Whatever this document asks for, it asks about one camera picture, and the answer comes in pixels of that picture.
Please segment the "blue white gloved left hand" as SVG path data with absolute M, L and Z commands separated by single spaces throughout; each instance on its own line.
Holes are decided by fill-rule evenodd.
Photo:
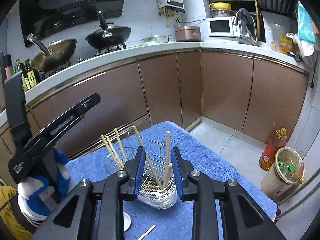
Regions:
M 74 187 L 71 175 L 66 167 L 68 156 L 54 151 L 57 189 L 49 184 L 49 179 L 42 175 L 27 177 L 17 186 L 17 204 L 23 218 L 31 226 L 38 228 Z

